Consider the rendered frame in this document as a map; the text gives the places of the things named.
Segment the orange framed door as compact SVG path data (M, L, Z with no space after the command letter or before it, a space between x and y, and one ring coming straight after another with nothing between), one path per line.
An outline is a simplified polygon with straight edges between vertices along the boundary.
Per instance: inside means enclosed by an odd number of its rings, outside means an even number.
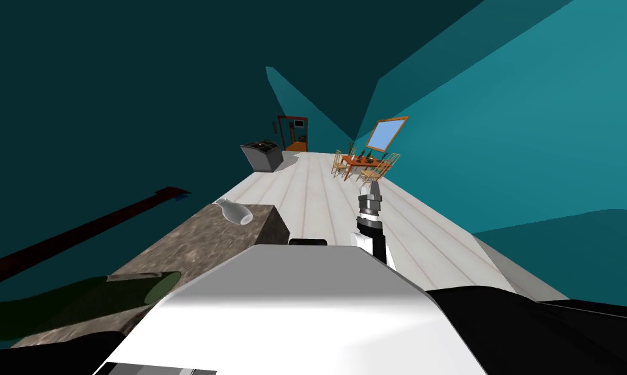
M308 118L280 115L277 117L279 134L285 151L308 152Z

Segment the clear glass bottle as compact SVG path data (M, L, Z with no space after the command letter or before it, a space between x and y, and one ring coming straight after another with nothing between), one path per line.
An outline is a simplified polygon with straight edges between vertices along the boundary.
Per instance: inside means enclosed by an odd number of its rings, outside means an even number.
M227 221L237 225L246 225L254 218L253 213L246 206L232 202L225 197L215 200L214 205L221 208L222 214Z

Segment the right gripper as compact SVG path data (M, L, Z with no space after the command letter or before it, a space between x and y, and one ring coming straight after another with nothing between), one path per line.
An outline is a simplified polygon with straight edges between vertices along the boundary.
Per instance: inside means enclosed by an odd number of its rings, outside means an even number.
M381 210L382 194L378 181L363 184L358 196L359 212L362 214L378 214Z

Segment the orange framed window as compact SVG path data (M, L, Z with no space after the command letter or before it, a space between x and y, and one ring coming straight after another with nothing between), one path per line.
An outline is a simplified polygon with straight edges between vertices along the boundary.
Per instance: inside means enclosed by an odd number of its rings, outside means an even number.
M377 152L387 152L408 118L405 116L378 121L370 133L366 148Z

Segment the dark red wall shelf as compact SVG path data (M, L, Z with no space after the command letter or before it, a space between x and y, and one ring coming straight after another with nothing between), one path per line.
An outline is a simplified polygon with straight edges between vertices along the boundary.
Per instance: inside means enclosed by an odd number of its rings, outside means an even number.
M0 283L160 204L172 199L179 201L190 193L172 186L159 189L151 197L8 254L0 258Z

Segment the orange dining table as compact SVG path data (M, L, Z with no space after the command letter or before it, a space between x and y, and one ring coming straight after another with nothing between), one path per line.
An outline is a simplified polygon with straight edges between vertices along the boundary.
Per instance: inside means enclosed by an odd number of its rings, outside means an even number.
M344 180L348 179L350 172L353 168L364 167L365 169L368 169L370 167L378 167L379 164L381 164L382 162L382 160L379 159L369 160L368 158L351 158L347 154L342 155L341 158L342 161L345 162L345 164L347 165Z

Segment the dark green bottle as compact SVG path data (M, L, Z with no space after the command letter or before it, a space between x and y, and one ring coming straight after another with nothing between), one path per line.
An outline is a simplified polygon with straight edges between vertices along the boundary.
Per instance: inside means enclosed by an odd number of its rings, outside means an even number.
M0 341L146 307L165 297L181 276L179 271L106 275L1 301Z

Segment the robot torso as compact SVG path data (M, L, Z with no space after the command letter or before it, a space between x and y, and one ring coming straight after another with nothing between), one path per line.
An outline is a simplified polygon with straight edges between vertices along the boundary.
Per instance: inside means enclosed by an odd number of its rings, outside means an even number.
M155 304L109 360L216 375L487 375L425 291L352 246L254 245Z

